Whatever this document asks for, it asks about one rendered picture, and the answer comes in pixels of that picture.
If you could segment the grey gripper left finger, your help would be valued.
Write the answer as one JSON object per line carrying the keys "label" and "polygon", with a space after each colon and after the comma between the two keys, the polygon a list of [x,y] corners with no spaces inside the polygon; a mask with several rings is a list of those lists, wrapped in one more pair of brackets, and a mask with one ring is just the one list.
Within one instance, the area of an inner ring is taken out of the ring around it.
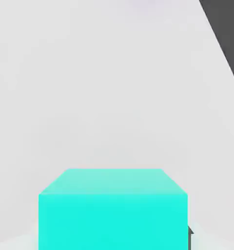
{"label": "grey gripper left finger", "polygon": [[38,250],[38,229],[0,243],[0,250]]}

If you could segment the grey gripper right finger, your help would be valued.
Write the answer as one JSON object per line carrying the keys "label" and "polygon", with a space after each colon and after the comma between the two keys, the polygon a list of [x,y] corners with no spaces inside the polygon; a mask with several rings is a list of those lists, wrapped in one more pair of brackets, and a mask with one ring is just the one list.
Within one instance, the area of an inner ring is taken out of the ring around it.
{"label": "grey gripper right finger", "polygon": [[232,250],[232,244],[218,238],[213,233],[207,233],[200,225],[190,226],[191,250]]}

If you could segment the small cyan cube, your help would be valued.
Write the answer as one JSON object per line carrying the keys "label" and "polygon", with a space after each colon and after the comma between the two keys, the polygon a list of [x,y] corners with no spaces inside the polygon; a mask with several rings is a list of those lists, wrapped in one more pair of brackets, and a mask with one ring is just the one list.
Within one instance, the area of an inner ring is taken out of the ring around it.
{"label": "small cyan cube", "polygon": [[161,169],[68,169],[39,194],[38,250],[188,244],[188,195]]}

